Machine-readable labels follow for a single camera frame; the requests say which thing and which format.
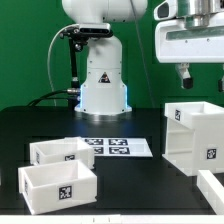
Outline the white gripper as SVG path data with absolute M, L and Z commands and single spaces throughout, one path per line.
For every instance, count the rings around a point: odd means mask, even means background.
M 160 22 L 155 29 L 155 49 L 160 63 L 179 63 L 176 71 L 181 87 L 191 89 L 188 63 L 224 63 L 224 16 L 213 16 L 208 27 L 196 29 L 186 29 L 183 19 Z M 218 90 L 224 92 L 224 75 L 218 80 Z

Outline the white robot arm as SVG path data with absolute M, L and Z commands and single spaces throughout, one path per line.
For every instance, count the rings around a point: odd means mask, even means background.
M 111 24 L 141 18 L 148 0 L 62 0 L 62 6 L 74 21 L 68 36 L 78 50 L 88 47 L 87 78 L 75 110 L 95 116 L 130 112 L 121 78 L 122 44 Z M 154 19 L 156 57 L 176 65 L 184 88 L 193 85 L 191 63 L 224 62 L 224 0 L 164 0 Z

